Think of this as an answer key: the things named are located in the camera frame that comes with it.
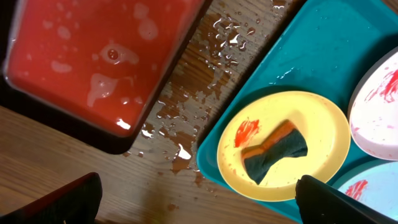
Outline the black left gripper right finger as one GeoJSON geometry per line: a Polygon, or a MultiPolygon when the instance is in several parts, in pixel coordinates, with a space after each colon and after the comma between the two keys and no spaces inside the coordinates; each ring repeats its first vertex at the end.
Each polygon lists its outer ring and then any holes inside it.
{"type": "Polygon", "coordinates": [[[306,224],[397,224],[310,175],[303,175],[297,181],[295,191],[296,204],[306,224]]]}

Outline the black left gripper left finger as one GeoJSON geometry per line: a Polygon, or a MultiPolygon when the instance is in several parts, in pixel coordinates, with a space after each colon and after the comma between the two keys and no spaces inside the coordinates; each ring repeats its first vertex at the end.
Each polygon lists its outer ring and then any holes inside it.
{"type": "Polygon", "coordinates": [[[90,172],[11,213],[1,223],[94,223],[103,189],[99,174],[90,172]]]}

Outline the yellow plate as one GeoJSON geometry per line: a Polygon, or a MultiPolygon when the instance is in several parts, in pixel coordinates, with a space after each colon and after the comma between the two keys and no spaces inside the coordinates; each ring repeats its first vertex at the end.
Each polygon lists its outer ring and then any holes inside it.
{"type": "Polygon", "coordinates": [[[241,109],[225,127],[216,158],[223,180],[237,193],[281,202],[295,197],[295,185],[303,175],[328,182],[343,165],[350,143],[346,116],[332,101],[306,91],[284,91],[241,109]],[[277,161],[257,184],[248,176],[241,152],[263,143],[284,121],[291,121],[300,131],[308,154],[277,161]]]}

